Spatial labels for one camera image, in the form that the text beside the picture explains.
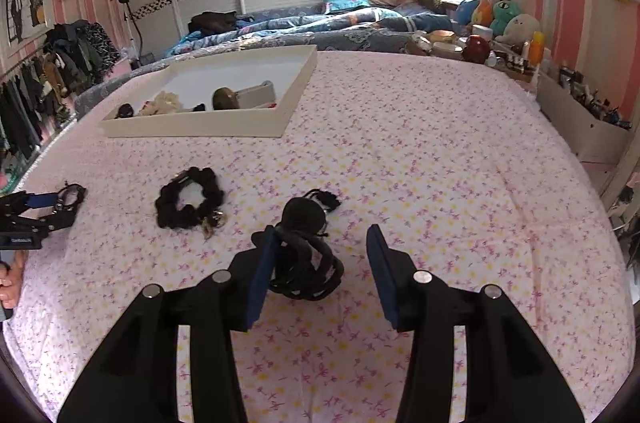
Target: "pink floral bedsheet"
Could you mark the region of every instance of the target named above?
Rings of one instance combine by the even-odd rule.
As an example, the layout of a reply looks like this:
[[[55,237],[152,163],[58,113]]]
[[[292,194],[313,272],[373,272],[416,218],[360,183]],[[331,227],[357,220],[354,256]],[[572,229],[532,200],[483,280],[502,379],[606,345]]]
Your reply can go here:
[[[282,139],[110,140],[98,123],[138,77],[51,147],[26,190],[88,188],[75,226],[31,253],[8,343],[55,418],[124,308],[152,282],[194,285],[225,267],[292,197],[327,188],[343,201],[329,241],[345,264],[319,303],[272,294],[233,337],[250,421],[393,421],[411,346],[385,321],[365,254],[379,223],[391,247],[450,285],[497,283],[534,327],[588,421],[631,369],[633,316],[623,262],[588,179],[516,83],[484,66],[395,54],[322,52]],[[180,170],[210,166],[229,221],[200,231],[156,226],[154,200]],[[191,422],[187,334],[179,404]],[[452,421],[465,405],[456,335]]]

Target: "metal screw head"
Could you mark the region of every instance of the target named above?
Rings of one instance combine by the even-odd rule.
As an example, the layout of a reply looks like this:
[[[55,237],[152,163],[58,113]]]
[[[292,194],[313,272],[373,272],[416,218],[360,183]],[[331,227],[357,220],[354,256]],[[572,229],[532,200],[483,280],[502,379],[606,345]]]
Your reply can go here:
[[[149,284],[148,286],[144,287],[144,289],[142,290],[142,294],[146,298],[154,298],[157,297],[161,291],[162,289],[158,286],[158,284]]]
[[[500,289],[499,286],[496,286],[495,284],[490,284],[489,286],[484,288],[484,294],[487,295],[487,297],[489,298],[497,299],[502,295],[502,290]]]
[[[423,269],[419,269],[414,273],[414,280],[419,284],[430,283],[431,279],[433,279],[433,275]]]
[[[219,269],[218,271],[213,272],[211,278],[213,279],[213,282],[216,282],[217,284],[224,284],[231,280],[231,272],[226,269]]]

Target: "storage box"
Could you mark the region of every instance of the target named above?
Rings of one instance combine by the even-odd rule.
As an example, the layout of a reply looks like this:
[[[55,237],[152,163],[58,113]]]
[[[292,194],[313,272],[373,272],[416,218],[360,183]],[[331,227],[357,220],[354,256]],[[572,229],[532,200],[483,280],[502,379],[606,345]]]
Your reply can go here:
[[[628,130],[597,120],[544,74],[538,81],[538,102],[579,161],[618,164],[630,140]]]
[[[100,123],[110,138],[166,136],[251,136],[280,138],[298,106],[316,68],[316,46],[287,46],[222,53],[174,61],[154,73],[122,103],[137,113],[160,91],[175,93],[185,109],[204,103],[206,111],[116,118],[120,104]],[[273,109],[213,111],[216,89],[239,91],[273,82],[277,105]]]

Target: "blue cushion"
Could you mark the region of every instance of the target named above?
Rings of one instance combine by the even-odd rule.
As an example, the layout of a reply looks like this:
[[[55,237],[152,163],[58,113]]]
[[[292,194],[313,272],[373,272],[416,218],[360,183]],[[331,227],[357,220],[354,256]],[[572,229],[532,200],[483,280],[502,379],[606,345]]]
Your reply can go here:
[[[371,6],[369,0],[326,0],[324,2],[324,14],[345,13],[358,8]]]
[[[463,0],[456,10],[453,18],[462,26],[471,22],[471,16],[480,4],[480,0]]]

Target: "black hair scrunchie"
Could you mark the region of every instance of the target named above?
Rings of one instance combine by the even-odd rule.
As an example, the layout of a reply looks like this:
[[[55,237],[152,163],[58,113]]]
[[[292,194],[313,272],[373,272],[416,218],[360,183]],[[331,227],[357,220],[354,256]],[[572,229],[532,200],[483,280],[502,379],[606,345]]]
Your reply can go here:
[[[189,183],[194,182],[202,186],[204,201],[197,207],[185,205],[180,210],[176,204],[180,191]],[[225,199],[225,193],[220,190],[215,172],[209,167],[200,170],[190,167],[178,174],[168,184],[160,189],[160,196],[156,199],[156,211],[158,212],[158,226],[160,228],[193,228],[209,220],[212,228],[220,222],[213,217]]]

